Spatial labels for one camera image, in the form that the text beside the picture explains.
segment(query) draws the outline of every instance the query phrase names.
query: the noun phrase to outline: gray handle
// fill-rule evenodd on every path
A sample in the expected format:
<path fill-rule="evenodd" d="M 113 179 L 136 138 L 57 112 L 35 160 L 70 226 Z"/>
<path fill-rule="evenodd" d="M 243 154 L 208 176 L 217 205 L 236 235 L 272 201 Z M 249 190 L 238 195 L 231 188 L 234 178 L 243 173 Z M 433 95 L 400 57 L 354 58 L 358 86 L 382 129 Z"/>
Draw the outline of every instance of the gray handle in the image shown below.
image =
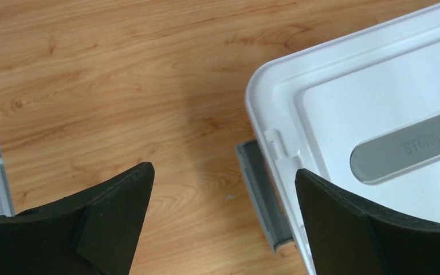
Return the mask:
<path fill-rule="evenodd" d="M 257 218 L 270 247 L 276 252 L 279 246 L 292 241 L 293 235 L 265 170 L 264 157 L 256 140 L 239 144 L 235 149 Z"/>

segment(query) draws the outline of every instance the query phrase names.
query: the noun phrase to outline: wood grain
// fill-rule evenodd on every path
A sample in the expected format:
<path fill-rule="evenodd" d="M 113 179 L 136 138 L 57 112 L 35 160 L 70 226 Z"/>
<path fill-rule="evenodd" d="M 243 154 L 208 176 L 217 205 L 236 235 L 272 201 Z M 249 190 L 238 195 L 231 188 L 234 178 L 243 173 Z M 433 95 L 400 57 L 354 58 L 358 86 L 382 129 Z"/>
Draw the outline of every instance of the wood grain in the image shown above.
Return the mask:
<path fill-rule="evenodd" d="M 234 146 L 277 57 L 437 1 L 0 0 L 0 144 L 17 211 L 142 161 L 156 181 L 131 274 L 306 274 L 273 255 Z"/>

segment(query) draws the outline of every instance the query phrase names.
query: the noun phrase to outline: gray label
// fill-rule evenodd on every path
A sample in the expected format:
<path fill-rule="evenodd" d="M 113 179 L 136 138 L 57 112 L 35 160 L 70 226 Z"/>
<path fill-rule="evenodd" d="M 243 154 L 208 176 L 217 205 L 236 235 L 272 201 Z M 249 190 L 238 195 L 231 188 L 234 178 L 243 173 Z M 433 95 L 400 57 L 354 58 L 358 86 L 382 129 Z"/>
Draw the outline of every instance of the gray label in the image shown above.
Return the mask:
<path fill-rule="evenodd" d="M 350 166 L 362 182 L 374 182 L 440 156 L 440 115 L 360 144 Z"/>

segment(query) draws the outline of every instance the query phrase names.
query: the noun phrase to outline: black object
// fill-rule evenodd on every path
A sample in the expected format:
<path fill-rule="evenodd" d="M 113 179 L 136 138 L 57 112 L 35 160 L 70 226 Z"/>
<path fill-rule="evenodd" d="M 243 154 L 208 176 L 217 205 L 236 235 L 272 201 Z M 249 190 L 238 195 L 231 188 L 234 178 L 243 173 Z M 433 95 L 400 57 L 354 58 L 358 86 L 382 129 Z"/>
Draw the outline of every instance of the black object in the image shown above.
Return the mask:
<path fill-rule="evenodd" d="M 59 201 L 0 216 L 0 275 L 126 275 L 149 204 L 142 163 Z"/>
<path fill-rule="evenodd" d="M 440 275 L 440 223 L 381 206 L 306 169 L 296 175 L 296 190 L 317 275 Z"/>

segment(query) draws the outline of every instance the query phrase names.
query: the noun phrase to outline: wooden floor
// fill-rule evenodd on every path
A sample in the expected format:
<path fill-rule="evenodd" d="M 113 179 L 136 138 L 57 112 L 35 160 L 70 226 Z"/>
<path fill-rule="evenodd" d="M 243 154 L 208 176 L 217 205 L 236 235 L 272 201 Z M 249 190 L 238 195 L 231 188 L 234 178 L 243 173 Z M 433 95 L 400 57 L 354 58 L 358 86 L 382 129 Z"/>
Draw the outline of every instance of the wooden floor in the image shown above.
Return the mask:
<path fill-rule="evenodd" d="M 234 146 L 261 64 L 423 0 L 0 0 L 0 144 L 17 211 L 143 161 L 156 180 L 131 274 L 306 274 L 272 254 Z"/>

